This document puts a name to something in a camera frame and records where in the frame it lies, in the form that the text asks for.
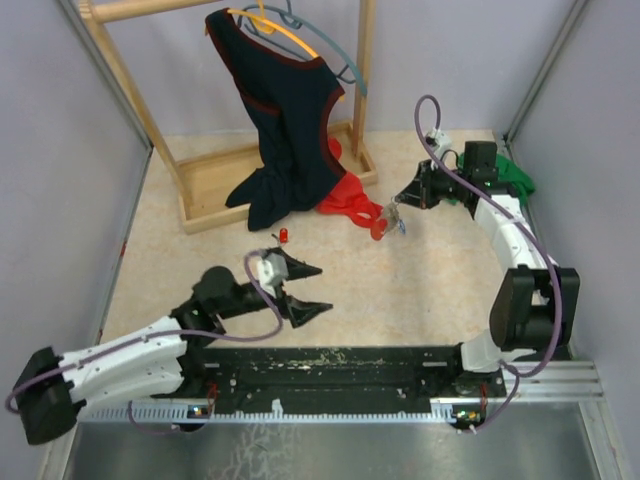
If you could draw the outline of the metal key holder red handle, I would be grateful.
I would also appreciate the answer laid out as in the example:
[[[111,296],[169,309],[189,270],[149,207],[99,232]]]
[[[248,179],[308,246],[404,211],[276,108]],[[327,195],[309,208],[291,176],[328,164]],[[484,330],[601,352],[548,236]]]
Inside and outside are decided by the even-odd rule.
[[[390,234],[401,234],[398,230],[398,222],[400,220],[402,220],[402,218],[399,212],[399,204],[396,204],[391,200],[386,206],[383,207],[381,214],[372,224],[370,228],[371,238],[375,241],[380,241]]]

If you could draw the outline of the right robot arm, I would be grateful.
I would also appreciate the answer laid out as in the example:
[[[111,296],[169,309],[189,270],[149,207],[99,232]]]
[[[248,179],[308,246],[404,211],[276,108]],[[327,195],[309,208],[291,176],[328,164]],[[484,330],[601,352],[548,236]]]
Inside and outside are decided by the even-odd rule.
[[[448,387],[458,395],[473,393],[482,373],[502,363],[569,343],[580,277],[541,251],[522,211],[533,191],[529,177],[499,155],[495,143],[468,141],[453,170],[423,160],[394,198],[421,210],[445,200],[462,204],[490,240],[504,272],[488,328],[460,344],[460,362],[446,372]]]

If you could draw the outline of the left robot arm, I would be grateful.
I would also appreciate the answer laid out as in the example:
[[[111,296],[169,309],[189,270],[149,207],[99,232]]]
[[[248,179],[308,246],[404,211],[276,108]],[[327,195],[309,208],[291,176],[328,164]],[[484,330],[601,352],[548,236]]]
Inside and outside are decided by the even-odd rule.
[[[131,334],[64,354],[50,347],[33,353],[5,400],[6,410],[19,417],[27,443],[56,440],[80,419],[121,402],[201,394],[208,384],[206,348],[216,340],[241,340],[226,332],[226,319],[270,311],[277,324],[255,336],[261,342],[278,335],[286,323],[299,328],[333,307],[286,292],[286,282],[323,271],[280,247],[246,254],[244,269],[244,284],[225,266],[207,269],[184,303]]]

